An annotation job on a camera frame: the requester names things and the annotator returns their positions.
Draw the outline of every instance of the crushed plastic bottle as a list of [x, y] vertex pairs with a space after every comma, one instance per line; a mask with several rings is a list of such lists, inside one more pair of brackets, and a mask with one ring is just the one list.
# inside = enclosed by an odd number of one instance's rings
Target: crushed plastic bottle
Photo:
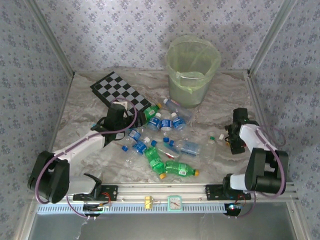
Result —
[[144, 115], [147, 121], [149, 121], [151, 118], [153, 118], [156, 113], [161, 109], [162, 105], [160, 103], [157, 103], [155, 106], [150, 106], [146, 110], [144, 110]]
[[166, 107], [172, 112], [177, 113], [180, 117], [182, 117], [185, 121], [189, 121], [192, 117], [192, 112], [187, 110], [186, 108], [175, 104], [172, 100], [165, 98], [163, 103]]
[[188, 177], [188, 176], [198, 176], [199, 170], [193, 169], [186, 163], [180, 163], [175, 161], [166, 161], [165, 163], [165, 172], [168, 174], [175, 174], [181, 177]]
[[172, 133], [171, 116], [167, 111], [161, 112], [161, 134], [163, 137], [169, 137]]
[[201, 149], [201, 157], [207, 162], [212, 162], [215, 159], [216, 155], [216, 148], [217, 148], [217, 143], [216, 139], [213, 136], [210, 136], [210, 138], [207, 140], [207, 142], [203, 145]]
[[161, 114], [157, 112], [155, 116], [150, 119], [146, 127], [154, 132], [158, 132], [161, 125], [160, 118]]
[[144, 154], [147, 150], [148, 143], [150, 142], [150, 138], [145, 137], [142, 140], [138, 140], [133, 146], [122, 146], [122, 150], [127, 153], [126, 155], [126, 165], [130, 167], [133, 162], [140, 156]]
[[157, 149], [151, 146], [144, 152], [144, 154], [148, 159], [152, 170], [159, 175], [160, 179], [164, 179], [167, 176], [165, 164], [162, 162], [161, 157], [157, 153]]
[[180, 153], [186, 154], [192, 157], [197, 156], [200, 153], [201, 146], [195, 142], [186, 140], [171, 140], [169, 142], [171, 147], [175, 147]]
[[123, 145], [126, 146], [127, 148], [132, 147], [139, 140], [142, 133], [143, 133], [142, 128], [132, 129], [127, 135], [127, 137], [124, 138]]
[[167, 157], [168, 159], [171, 159], [173, 161], [178, 161], [180, 157], [179, 151], [170, 146], [165, 141], [167, 141], [166, 137], [163, 139], [163, 143], [158, 143], [157, 141], [153, 140], [151, 142], [151, 146], [155, 147], [160, 155]]

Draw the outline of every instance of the green clock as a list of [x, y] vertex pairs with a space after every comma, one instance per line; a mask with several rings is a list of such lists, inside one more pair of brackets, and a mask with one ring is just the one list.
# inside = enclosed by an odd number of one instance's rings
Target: green clock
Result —
[[181, 196], [168, 196], [168, 210], [169, 212], [182, 211], [182, 198]]

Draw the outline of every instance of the checkerboard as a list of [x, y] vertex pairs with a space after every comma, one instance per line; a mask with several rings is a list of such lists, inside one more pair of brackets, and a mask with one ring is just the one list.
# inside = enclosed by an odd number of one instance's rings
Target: checkerboard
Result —
[[[91, 85], [93, 93], [108, 107], [114, 98], [124, 98], [132, 102], [138, 111], [144, 111], [151, 106], [151, 103], [139, 92], [131, 87], [125, 80], [119, 77], [114, 71]], [[135, 114], [133, 107], [128, 104], [128, 115]]]

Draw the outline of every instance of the blue label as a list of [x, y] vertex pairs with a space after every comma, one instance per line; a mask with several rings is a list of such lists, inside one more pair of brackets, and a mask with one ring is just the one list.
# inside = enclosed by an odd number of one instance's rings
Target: blue label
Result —
[[147, 150], [147, 146], [142, 141], [138, 141], [133, 145], [133, 148], [141, 155], [143, 155], [145, 150]]
[[184, 141], [181, 153], [195, 157], [199, 153], [199, 145], [194, 142]]
[[131, 132], [129, 133], [129, 137], [133, 138], [135, 141], [138, 141], [141, 137], [141, 134], [138, 133], [136, 130], [131, 130]]
[[185, 120], [183, 120], [182, 118], [180, 118], [178, 116], [175, 119], [173, 119], [173, 127], [175, 129], [181, 124], [186, 124]]
[[163, 119], [161, 120], [161, 128], [163, 127], [169, 127], [172, 128], [172, 121], [169, 119]]
[[153, 125], [157, 129], [159, 129], [160, 128], [160, 119], [154, 116], [153, 118], [150, 119], [150, 121], [148, 122], [148, 125]]

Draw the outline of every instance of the wall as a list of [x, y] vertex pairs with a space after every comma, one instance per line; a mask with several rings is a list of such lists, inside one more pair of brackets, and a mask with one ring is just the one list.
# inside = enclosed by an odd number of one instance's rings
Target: wall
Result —
[[285, 133], [289, 176], [320, 239], [320, 2], [294, 7], [255, 76], [268, 122]]
[[163, 69], [169, 44], [211, 41], [221, 69], [248, 69], [282, 0], [37, 0], [75, 71]]
[[1, 0], [0, 9], [0, 239], [9, 240], [69, 79], [24, 2]]

